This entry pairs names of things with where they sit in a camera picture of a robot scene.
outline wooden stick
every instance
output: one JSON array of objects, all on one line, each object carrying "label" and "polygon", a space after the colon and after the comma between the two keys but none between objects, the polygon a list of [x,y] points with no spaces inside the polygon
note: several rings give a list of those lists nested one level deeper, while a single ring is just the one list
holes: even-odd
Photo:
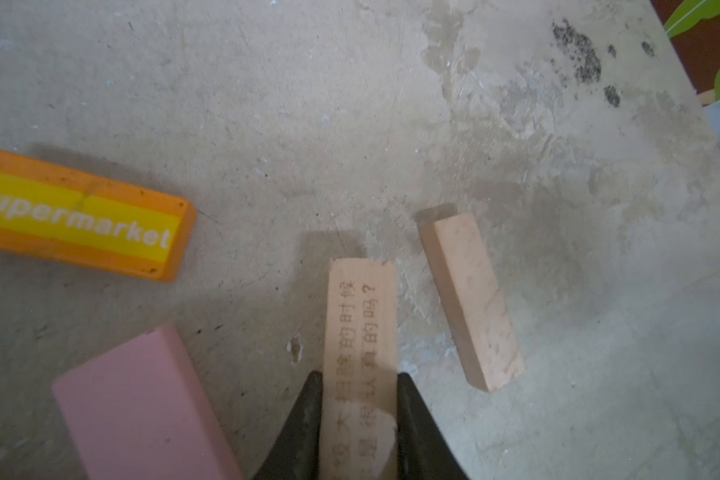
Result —
[{"label": "wooden stick", "polygon": [[467,381],[494,392],[525,370],[507,303],[472,214],[420,229]]},{"label": "wooden stick", "polygon": [[332,260],[323,357],[321,480],[396,477],[397,382],[394,264]]}]

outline stain on floor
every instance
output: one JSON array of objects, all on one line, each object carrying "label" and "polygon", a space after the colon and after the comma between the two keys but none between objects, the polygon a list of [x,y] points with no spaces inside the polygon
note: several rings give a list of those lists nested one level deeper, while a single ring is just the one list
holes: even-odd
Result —
[{"label": "stain on floor", "polygon": [[563,24],[552,24],[552,34],[560,51],[576,65],[574,76],[578,83],[599,82],[602,67],[592,40],[585,34],[578,33],[565,18]]},{"label": "stain on floor", "polygon": [[470,48],[463,54],[458,52],[456,43],[463,25],[464,14],[453,10],[445,0],[434,0],[423,25],[429,46],[422,52],[422,58],[440,75],[443,98],[449,105],[454,96],[454,71],[465,75],[477,66],[480,59],[478,48]]},{"label": "stain on floor", "polygon": [[302,354],[304,352],[304,349],[302,348],[302,343],[299,340],[300,335],[297,334],[295,337],[291,339],[290,342],[288,342],[288,345],[286,345],[286,351],[291,354],[292,360],[291,364],[295,365],[302,359]]},{"label": "stain on floor", "polygon": [[656,53],[653,51],[653,45],[648,42],[643,42],[640,44],[640,46],[643,47],[643,52],[646,53],[649,57],[655,57]]},{"label": "stain on floor", "polygon": [[608,101],[611,105],[618,108],[619,105],[621,105],[621,97],[619,96],[619,92],[616,91],[616,87],[613,85],[608,85],[604,88],[605,91],[605,100]]}]

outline orange block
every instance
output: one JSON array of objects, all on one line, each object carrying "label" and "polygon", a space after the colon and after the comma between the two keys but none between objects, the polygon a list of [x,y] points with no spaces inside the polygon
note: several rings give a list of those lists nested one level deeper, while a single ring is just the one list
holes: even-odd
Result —
[{"label": "orange block", "polygon": [[0,250],[171,282],[187,200],[0,150]]}]

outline concrete floor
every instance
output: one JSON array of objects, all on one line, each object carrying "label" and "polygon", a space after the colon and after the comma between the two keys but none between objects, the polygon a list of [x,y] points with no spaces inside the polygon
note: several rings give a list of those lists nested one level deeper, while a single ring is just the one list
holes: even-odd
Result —
[{"label": "concrete floor", "polygon": [[[169,285],[0,253],[11,478],[84,477],[51,380],[166,322],[250,476],[321,367],[328,258],[362,255],[472,478],[720,478],[720,149],[647,0],[0,0],[0,148],[202,212]],[[419,242],[439,205],[528,364],[492,396]]]}]

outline wooden block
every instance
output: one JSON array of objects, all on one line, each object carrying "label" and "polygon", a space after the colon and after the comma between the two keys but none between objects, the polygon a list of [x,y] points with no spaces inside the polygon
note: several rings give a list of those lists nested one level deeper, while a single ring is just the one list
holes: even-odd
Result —
[{"label": "wooden block", "polygon": [[394,264],[332,260],[323,357],[321,480],[395,478],[397,382]]},{"label": "wooden block", "polygon": [[507,303],[472,214],[420,229],[467,381],[495,392],[525,370]]},{"label": "wooden block", "polygon": [[170,282],[197,210],[183,198],[0,150],[0,249]]}]

